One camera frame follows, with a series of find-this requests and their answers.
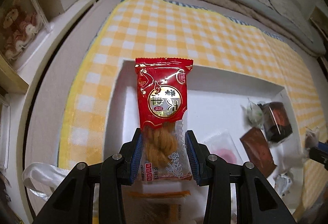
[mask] metal screw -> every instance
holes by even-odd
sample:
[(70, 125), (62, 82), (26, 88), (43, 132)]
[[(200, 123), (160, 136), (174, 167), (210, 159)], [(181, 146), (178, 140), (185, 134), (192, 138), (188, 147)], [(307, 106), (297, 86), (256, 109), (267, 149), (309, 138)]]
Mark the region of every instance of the metal screw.
[(216, 155), (209, 155), (207, 158), (210, 161), (216, 161), (216, 160), (218, 160), (218, 157)]
[(114, 160), (120, 160), (122, 158), (122, 155), (121, 154), (113, 154), (112, 158)]
[(85, 168), (85, 163), (83, 163), (83, 162), (78, 163), (78, 164), (76, 165), (76, 168), (79, 169), (79, 170), (84, 169), (84, 168)]
[(246, 166), (247, 168), (249, 168), (249, 169), (254, 168), (254, 164), (253, 164), (252, 162), (246, 162), (246, 163), (245, 163), (245, 166)]

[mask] plush toy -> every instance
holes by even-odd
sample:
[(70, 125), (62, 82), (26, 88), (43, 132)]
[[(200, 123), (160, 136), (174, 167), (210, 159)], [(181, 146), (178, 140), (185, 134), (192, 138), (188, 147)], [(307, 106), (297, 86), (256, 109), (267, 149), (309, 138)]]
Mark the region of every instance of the plush toy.
[(22, 48), (31, 41), (40, 29), (41, 19), (36, 12), (27, 14), (14, 0), (14, 5), (0, 20), (0, 31), (5, 39), (3, 54), (10, 61), (16, 59)]

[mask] circular gold label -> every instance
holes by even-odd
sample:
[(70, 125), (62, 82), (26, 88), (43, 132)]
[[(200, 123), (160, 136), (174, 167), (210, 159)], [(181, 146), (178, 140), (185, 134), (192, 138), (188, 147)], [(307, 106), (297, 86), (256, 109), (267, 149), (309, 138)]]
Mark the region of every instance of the circular gold label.
[(178, 111), (181, 106), (181, 94), (172, 86), (160, 86), (153, 89), (148, 97), (150, 111), (157, 117), (168, 118)]

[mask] yellow checkered tablecloth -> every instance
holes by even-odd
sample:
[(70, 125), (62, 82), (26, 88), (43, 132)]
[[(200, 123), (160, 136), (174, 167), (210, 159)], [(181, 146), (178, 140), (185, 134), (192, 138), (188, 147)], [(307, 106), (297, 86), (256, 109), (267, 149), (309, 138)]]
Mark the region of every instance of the yellow checkered tablecloth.
[[(237, 24), (203, 9), (162, 0), (126, 0), (102, 28), (71, 87), (61, 131), (59, 166), (102, 162), (107, 106), (123, 59), (181, 57), (195, 65), (251, 75), (284, 86), (291, 99), (301, 141), (305, 127), (326, 123), (310, 72), (286, 43), (253, 26)], [(322, 165), (305, 164), (302, 202), (313, 204), (328, 173)]]

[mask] white ribbon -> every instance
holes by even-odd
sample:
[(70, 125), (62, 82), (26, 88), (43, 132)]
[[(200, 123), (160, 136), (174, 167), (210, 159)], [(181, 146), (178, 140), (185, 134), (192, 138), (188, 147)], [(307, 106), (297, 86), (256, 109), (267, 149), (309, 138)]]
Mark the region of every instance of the white ribbon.
[[(68, 175), (68, 169), (58, 168), (45, 163), (32, 163), (23, 171), (22, 178), (26, 188), (30, 189), (36, 196), (48, 201), (49, 195), (38, 190), (32, 183), (32, 179), (49, 186), (53, 193)], [(95, 185), (95, 194), (93, 197), (93, 216), (98, 215), (99, 184)]]

